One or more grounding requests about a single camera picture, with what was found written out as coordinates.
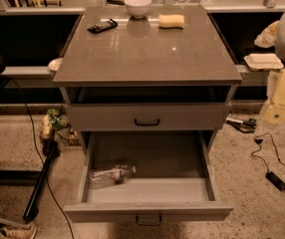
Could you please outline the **black desk leg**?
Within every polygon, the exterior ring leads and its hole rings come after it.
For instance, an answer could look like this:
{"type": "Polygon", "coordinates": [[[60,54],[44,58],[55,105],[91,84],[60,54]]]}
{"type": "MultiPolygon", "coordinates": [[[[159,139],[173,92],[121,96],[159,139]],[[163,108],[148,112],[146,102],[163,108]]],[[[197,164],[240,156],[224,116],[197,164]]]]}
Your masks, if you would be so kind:
{"type": "Polygon", "coordinates": [[[49,154],[47,155],[40,175],[37,178],[36,185],[32,191],[29,202],[23,214],[23,220],[27,223],[31,222],[38,215],[38,199],[42,193],[44,183],[48,177],[52,161],[58,156],[58,143],[53,141],[50,144],[49,154]]]}

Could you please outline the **yellow sponge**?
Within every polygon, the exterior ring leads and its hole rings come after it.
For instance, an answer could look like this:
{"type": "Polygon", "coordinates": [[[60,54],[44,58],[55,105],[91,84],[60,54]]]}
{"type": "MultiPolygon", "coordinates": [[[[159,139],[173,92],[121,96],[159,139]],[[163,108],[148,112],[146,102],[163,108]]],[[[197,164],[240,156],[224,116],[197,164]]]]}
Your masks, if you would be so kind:
{"type": "Polygon", "coordinates": [[[158,25],[161,28],[180,28],[184,27],[184,16],[183,15],[159,15],[158,25]]]}

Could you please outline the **white foam takeout container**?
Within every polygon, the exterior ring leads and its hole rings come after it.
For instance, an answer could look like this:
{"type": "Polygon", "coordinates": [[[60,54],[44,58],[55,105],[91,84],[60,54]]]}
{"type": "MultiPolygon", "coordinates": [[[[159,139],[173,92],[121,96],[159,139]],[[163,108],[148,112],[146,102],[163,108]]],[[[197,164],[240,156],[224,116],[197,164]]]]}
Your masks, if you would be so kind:
{"type": "Polygon", "coordinates": [[[284,68],[281,60],[272,53],[250,54],[244,57],[244,61],[251,71],[281,70],[284,68]]]}

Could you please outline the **white plate on ledge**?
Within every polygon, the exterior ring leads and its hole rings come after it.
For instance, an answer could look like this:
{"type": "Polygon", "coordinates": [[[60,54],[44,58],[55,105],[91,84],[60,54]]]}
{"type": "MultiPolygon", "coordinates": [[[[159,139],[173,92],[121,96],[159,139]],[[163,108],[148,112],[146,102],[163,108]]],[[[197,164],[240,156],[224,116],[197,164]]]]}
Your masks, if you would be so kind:
{"type": "Polygon", "coordinates": [[[48,69],[51,72],[57,72],[61,63],[62,63],[63,59],[62,58],[57,58],[52,60],[49,64],[48,64],[48,69]]]}

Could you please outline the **clear plastic water bottle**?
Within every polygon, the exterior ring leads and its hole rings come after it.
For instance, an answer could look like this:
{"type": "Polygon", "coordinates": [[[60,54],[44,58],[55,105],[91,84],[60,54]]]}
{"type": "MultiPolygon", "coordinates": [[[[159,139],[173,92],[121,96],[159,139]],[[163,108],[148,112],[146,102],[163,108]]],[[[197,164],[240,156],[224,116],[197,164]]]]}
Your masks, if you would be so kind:
{"type": "Polygon", "coordinates": [[[89,180],[94,188],[103,188],[122,184],[136,172],[137,168],[134,165],[116,164],[91,170],[89,172],[89,180]]]}

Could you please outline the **open lower grey drawer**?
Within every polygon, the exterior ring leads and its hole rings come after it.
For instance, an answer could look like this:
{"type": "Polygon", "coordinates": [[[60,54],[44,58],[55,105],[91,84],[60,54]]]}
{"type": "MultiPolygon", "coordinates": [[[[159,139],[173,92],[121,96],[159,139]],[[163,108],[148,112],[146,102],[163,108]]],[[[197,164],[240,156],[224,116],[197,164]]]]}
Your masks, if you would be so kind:
{"type": "Polygon", "coordinates": [[[75,223],[136,222],[137,215],[160,215],[162,223],[220,221],[232,210],[216,193],[197,131],[93,133],[77,202],[65,208],[75,223]],[[89,172],[114,164],[134,165],[137,172],[122,184],[94,188],[89,172]]]}

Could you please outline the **tan shoe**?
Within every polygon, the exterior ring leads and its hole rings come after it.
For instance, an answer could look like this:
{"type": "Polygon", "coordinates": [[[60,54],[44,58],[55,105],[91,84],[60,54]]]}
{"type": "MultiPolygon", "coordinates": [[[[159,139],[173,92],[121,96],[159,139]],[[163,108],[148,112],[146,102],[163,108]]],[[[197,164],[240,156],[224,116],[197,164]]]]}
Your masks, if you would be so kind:
{"type": "Polygon", "coordinates": [[[0,239],[34,239],[37,233],[37,226],[34,222],[30,223],[28,229],[7,227],[0,228],[0,239]]]}

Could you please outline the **black remote control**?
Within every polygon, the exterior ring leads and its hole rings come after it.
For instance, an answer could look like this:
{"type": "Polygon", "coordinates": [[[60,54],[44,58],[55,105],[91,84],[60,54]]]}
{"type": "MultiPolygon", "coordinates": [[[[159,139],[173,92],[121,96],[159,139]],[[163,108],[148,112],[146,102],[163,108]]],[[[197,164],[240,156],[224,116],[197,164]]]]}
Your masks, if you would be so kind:
{"type": "Polygon", "coordinates": [[[96,23],[95,25],[88,28],[88,31],[92,34],[100,34],[118,27],[118,23],[113,20],[109,19],[107,21],[101,21],[96,23]]]}

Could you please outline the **closed upper grey drawer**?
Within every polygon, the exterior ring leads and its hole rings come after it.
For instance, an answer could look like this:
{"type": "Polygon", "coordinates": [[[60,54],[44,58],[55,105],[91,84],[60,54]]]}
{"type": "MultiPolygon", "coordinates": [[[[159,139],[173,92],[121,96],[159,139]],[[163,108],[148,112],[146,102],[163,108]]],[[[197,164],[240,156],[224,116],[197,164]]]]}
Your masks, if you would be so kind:
{"type": "Polygon", "coordinates": [[[78,131],[196,130],[222,128],[230,105],[65,105],[78,131]],[[158,126],[136,126],[134,119],[160,119],[158,126]]]}

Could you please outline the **grey drawer cabinet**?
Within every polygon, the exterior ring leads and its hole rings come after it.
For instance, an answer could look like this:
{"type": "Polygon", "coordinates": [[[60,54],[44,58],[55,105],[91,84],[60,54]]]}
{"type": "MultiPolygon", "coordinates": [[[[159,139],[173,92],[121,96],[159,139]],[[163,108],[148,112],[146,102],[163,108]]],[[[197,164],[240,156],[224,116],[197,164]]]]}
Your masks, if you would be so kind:
{"type": "MultiPolygon", "coordinates": [[[[122,7],[89,7],[56,73],[66,105],[230,105],[241,77],[201,6],[156,6],[133,19],[122,7]],[[161,28],[159,15],[183,15],[184,27],[161,28]],[[88,28],[113,19],[100,34],[88,28]]],[[[215,129],[197,131],[211,146],[215,129]]],[[[87,147],[96,131],[78,131],[87,147]]]]}

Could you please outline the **white bowl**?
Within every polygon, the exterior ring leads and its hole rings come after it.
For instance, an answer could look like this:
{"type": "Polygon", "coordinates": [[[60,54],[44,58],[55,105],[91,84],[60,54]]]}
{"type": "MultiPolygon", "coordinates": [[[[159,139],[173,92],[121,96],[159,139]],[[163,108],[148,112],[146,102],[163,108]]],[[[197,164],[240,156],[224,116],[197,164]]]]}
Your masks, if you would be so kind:
{"type": "Polygon", "coordinates": [[[149,11],[151,0],[125,0],[126,8],[134,18],[143,18],[149,11]]]}

